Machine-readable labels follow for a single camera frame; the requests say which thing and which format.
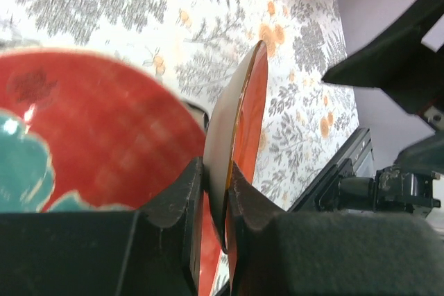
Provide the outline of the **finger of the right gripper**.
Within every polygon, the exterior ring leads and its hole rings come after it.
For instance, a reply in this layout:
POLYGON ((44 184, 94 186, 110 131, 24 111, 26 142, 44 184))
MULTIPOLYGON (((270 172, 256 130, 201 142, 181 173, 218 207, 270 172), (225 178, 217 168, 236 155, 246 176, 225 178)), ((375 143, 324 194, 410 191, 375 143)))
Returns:
POLYGON ((360 51, 329 68, 323 82, 380 88, 409 114, 443 110, 443 51, 422 38, 443 16, 443 0, 416 0, 360 51))

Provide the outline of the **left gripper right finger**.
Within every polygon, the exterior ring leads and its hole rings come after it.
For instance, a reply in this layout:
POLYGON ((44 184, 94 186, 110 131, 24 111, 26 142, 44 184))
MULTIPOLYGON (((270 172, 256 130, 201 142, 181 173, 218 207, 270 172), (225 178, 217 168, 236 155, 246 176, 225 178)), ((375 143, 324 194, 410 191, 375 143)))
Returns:
POLYGON ((287 212, 232 169, 232 295, 442 295, 443 241, 409 214, 287 212))

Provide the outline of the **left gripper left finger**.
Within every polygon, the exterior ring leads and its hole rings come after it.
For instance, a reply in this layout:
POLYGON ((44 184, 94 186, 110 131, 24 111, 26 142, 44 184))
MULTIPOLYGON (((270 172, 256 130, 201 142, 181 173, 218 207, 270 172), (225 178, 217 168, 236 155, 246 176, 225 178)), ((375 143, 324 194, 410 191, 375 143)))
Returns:
POLYGON ((2 295, 197 295, 203 162, 139 209, 1 215, 2 295))

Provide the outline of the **small red round plate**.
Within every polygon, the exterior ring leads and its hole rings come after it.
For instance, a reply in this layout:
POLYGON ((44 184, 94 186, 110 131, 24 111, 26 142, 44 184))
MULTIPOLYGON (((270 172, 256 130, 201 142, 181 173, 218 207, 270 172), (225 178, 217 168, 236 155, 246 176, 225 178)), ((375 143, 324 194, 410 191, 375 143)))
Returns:
POLYGON ((226 215, 228 189, 235 168, 254 178, 268 82, 268 56, 262 40, 243 58, 210 117, 203 153, 207 193, 214 232, 228 250, 226 215))

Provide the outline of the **red and teal round plate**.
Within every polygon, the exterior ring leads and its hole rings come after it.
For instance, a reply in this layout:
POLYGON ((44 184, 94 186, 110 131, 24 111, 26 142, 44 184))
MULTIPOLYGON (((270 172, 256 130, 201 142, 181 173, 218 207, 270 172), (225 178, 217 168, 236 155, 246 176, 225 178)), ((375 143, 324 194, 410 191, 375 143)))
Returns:
MULTIPOLYGON (((1 215, 139 209, 202 160, 204 141, 178 98, 118 60, 1 55, 1 215)), ((219 245, 204 190, 202 222, 197 295, 209 295, 219 245)))

